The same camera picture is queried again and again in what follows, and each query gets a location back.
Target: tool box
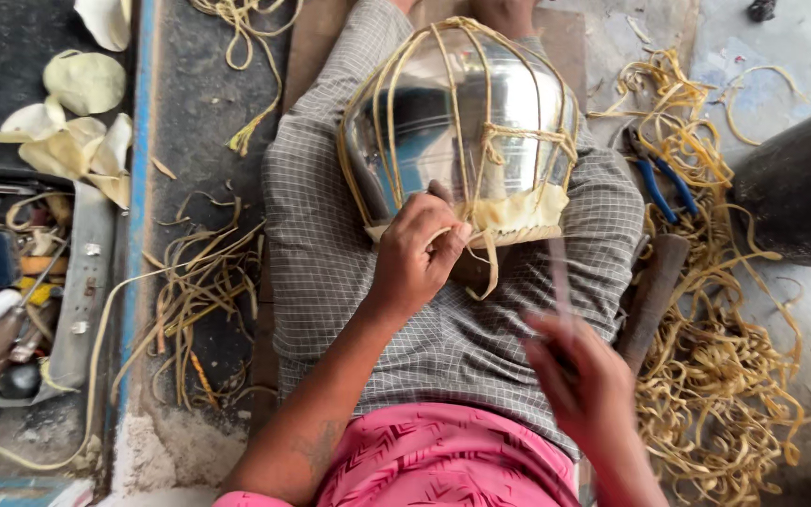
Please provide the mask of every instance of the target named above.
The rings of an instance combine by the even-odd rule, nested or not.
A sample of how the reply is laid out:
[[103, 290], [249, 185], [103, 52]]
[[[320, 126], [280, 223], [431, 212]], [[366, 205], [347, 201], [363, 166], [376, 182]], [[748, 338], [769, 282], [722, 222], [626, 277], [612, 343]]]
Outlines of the tool box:
[[[44, 399], [63, 394], [64, 392], [81, 388], [89, 371], [89, 357], [96, 336], [96, 327], [102, 313], [107, 291], [110, 286], [110, 271], [112, 266], [112, 251], [115, 245], [115, 221], [117, 219], [117, 207], [110, 202], [95, 187], [80, 181], [72, 181], [66, 178], [58, 178], [50, 175], [40, 174], [32, 169], [1, 169], [0, 168], [0, 196], [8, 196], [9, 193], [20, 193], [22, 197], [32, 197], [44, 192], [64, 192], [73, 200], [71, 226], [67, 237], [67, 250], [62, 257], [67, 258], [67, 270], [64, 271], [63, 282], [60, 284], [37, 284], [37, 291], [33, 293], [35, 298], [56, 298], [61, 299], [61, 305], [56, 307], [57, 324], [52, 327], [53, 337], [51, 348], [45, 353], [46, 376], [48, 382], [40, 382], [39, 390], [35, 394], [26, 398], [5, 397], [0, 392], [0, 407], [18, 407], [38, 403]], [[2, 235], [7, 235], [7, 228], [0, 227]], [[58, 255], [54, 255], [50, 262], [62, 261]], [[5, 282], [6, 285], [14, 287], [1, 289], [4, 291], [25, 292], [33, 289], [30, 287], [32, 278], [21, 279], [23, 271], [33, 271], [31, 266], [33, 257], [22, 257], [15, 265], [15, 272], [6, 269], [6, 261], [0, 261], [3, 268], [0, 269], [1, 280], [6, 278], [17, 278], [16, 283]], [[33, 275], [43, 278], [45, 273], [40, 275], [34, 272]], [[9, 355], [7, 361], [9, 365], [15, 354], [21, 356], [21, 352], [15, 349], [15, 344], [8, 345]], [[24, 357], [28, 364], [34, 364], [40, 355], [30, 350]]]

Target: pliers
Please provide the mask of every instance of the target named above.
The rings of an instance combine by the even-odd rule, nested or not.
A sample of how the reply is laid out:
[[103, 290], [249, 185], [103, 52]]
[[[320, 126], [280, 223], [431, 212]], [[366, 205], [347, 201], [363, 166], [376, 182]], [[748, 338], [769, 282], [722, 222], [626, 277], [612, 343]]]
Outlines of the pliers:
[[662, 194], [659, 192], [659, 186], [656, 184], [656, 175], [652, 170], [650, 161], [655, 162], [659, 171], [675, 184], [675, 188], [678, 189], [678, 195], [681, 197], [684, 207], [687, 208], [688, 213], [696, 216], [699, 210], [696, 208], [696, 203], [693, 202], [693, 197], [690, 195], [690, 189], [687, 183], [672, 170], [666, 161], [659, 155], [652, 154], [650, 150], [640, 142], [640, 132], [638, 132], [635, 127], [629, 126], [625, 129], [623, 134], [625, 136], [625, 144], [631, 149], [632, 153], [637, 156], [637, 160], [634, 161], [634, 164], [643, 177], [643, 185], [650, 193], [652, 201], [659, 207], [659, 211], [665, 215], [666, 220], [668, 220], [670, 224], [677, 224], [678, 216], [671, 210], [669, 203], [665, 201], [665, 198], [662, 197]]

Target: person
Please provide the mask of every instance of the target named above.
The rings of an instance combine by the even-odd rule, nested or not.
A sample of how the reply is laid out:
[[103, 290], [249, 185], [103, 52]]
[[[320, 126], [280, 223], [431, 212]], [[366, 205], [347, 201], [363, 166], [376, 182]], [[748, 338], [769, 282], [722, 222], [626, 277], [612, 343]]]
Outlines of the person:
[[[585, 124], [562, 222], [576, 316], [534, 312], [554, 308], [545, 242], [515, 246], [486, 300], [447, 282], [471, 227], [434, 195], [412, 195], [371, 252], [335, 132], [412, 33], [414, 1], [358, 1], [265, 154], [281, 403], [214, 505], [566, 507], [581, 452], [602, 505], [666, 505], [636, 433], [634, 376], [607, 342], [643, 202]], [[543, 54], [534, 6], [472, 1], [481, 23]]]

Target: stainless steel pot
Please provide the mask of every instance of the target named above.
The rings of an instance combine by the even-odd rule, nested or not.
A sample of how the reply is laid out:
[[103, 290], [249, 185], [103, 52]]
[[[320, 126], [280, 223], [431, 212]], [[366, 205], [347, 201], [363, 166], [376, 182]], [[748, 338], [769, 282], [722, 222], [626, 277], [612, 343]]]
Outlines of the stainless steel pot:
[[[472, 33], [489, 64], [491, 123], [546, 132], [557, 132], [561, 124], [573, 137], [576, 102], [566, 89], [568, 100], [563, 108], [562, 84], [550, 68], [528, 52], [524, 52], [528, 61], [525, 65], [492, 36], [483, 31]], [[499, 166], [484, 161], [481, 139], [487, 119], [487, 79], [481, 56], [460, 28], [441, 28], [440, 36], [456, 85], [467, 185], [459, 167], [459, 141], [443, 53], [437, 39], [428, 33], [415, 44], [410, 56], [406, 52], [393, 90], [393, 129], [403, 201], [413, 192], [427, 190], [430, 181], [437, 179], [451, 190], [457, 203], [464, 202], [464, 189], [475, 191], [482, 163], [480, 200], [501, 200], [529, 190], [535, 177], [543, 183], [549, 168], [549, 182], [561, 185], [569, 169], [569, 157], [563, 150], [554, 149], [550, 141], [496, 137], [493, 146], [505, 162]], [[396, 177], [388, 176], [393, 171], [387, 171], [381, 160], [383, 152], [390, 161], [387, 104], [395, 68], [393, 65], [379, 90], [380, 144], [373, 104], [379, 72], [353, 98], [342, 125], [352, 176], [368, 215], [367, 226], [389, 224], [398, 212], [395, 188], [390, 184]]]

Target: pink patterned fabric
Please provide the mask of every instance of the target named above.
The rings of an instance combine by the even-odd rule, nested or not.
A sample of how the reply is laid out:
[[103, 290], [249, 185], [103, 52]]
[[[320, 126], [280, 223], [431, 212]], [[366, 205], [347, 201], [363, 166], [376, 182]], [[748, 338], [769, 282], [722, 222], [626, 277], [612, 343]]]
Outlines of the pink patterned fabric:
[[[354, 419], [316, 507], [470, 505], [574, 507], [569, 458], [521, 425], [446, 403], [408, 403]], [[230, 492], [213, 507], [287, 507]]]

